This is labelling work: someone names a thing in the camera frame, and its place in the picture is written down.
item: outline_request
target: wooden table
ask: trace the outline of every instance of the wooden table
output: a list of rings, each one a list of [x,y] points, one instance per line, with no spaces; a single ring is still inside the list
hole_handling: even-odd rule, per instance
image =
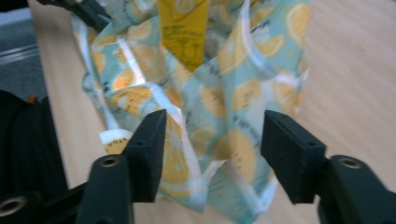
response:
[[[85,68],[74,43],[69,13],[30,0],[41,62],[69,187],[86,181],[105,154],[104,123],[81,90]],[[312,0],[306,46],[311,76],[297,119],[328,146],[372,167],[396,191],[396,2]],[[230,223],[212,208],[203,215],[168,200],[135,204],[136,223]],[[316,206],[290,204],[278,188],[257,223],[318,223]]]

